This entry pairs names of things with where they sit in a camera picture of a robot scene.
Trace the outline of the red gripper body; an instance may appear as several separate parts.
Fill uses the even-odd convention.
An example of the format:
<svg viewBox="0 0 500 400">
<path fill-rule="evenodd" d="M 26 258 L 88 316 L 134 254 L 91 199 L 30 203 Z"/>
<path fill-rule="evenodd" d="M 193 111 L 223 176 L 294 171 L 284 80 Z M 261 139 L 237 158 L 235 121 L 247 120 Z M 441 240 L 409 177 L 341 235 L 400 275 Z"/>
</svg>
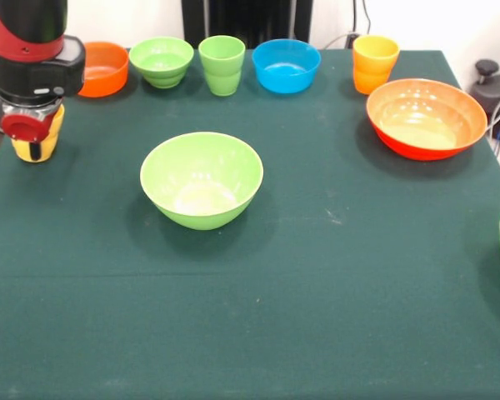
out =
<svg viewBox="0 0 500 400">
<path fill-rule="evenodd" d="M 3 106 L 1 127 L 10 138 L 40 143 L 48 137 L 55 108 Z"/>
</svg>

